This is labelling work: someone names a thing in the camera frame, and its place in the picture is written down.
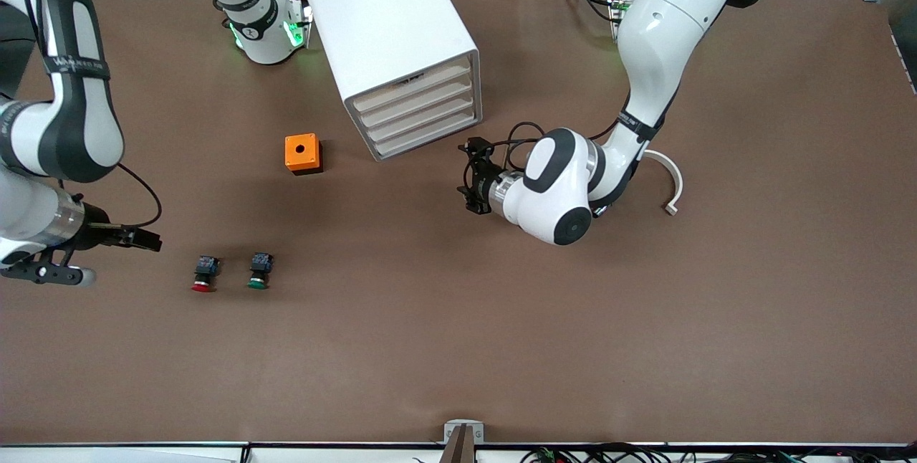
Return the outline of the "orange box with hole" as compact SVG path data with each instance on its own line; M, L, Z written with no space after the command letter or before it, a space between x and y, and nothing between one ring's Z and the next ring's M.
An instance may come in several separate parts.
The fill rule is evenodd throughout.
M296 176L324 172L323 144L315 133L284 138L284 165Z

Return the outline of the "white plastic drawer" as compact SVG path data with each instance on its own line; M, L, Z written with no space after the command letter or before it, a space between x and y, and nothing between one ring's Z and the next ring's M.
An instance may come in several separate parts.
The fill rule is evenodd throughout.
M410 94L410 96L398 98L398 100L383 106L371 108L361 113L360 119L367 128L376 128L383 125L383 123L396 120L407 114L419 113L423 108L433 106L449 98L462 96L471 91L471 88L471 78L468 75L452 78L440 85L430 87L429 90L422 90Z
M443 64L430 67L421 73L410 75L393 84L383 85L379 90L370 91L363 96L356 96L351 100L353 107L363 111L374 110L392 104L401 98L415 96L421 91L429 90L449 79L460 77L471 71L471 58L459 56L456 59L443 62Z

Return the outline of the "red push button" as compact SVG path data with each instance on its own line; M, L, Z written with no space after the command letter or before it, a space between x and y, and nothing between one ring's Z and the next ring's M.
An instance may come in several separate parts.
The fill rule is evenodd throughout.
M220 259L212 255L200 255L194 267L194 280L191 290L213 292L213 281L219 274Z

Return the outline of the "grey metal bracket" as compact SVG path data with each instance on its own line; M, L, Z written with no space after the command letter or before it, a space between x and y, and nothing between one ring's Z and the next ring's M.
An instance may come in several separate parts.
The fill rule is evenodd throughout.
M456 431L463 434L463 440L471 440L472 444L483 444L485 442L484 423L474 419L452 419L446 421L443 426L444 439L443 444L449 443Z

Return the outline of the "white curved bracket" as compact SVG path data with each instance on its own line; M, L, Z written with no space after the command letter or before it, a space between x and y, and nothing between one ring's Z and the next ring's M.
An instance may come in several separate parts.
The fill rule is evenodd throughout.
M673 182L673 194L672 194L672 197L669 199L669 201L664 206L664 209L671 216L677 215L678 214L678 202L679 202L679 199L681 199L681 196L683 195L684 184L685 184L683 173L681 172L681 169L679 169L678 164L675 163L675 161L671 157L666 156L665 153L661 153L655 150L651 150L651 149L644 150L643 158L648 158L655 162L660 163L662 167L664 167L667 170L667 172L669 173L669 176L671 176L671 179Z

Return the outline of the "green push button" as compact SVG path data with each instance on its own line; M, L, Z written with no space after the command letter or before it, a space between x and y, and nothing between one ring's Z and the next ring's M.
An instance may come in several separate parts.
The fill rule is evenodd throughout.
M250 260L249 289L268 289L269 274L272 273L272 268L273 256L270 253L255 253Z

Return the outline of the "white drawer cabinet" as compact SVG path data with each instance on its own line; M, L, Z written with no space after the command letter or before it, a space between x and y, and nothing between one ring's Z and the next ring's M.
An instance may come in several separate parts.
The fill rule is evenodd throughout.
M452 0L308 0L343 105L377 161L484 119L479 49ZM367 128L351 100L459 56L471 91Z

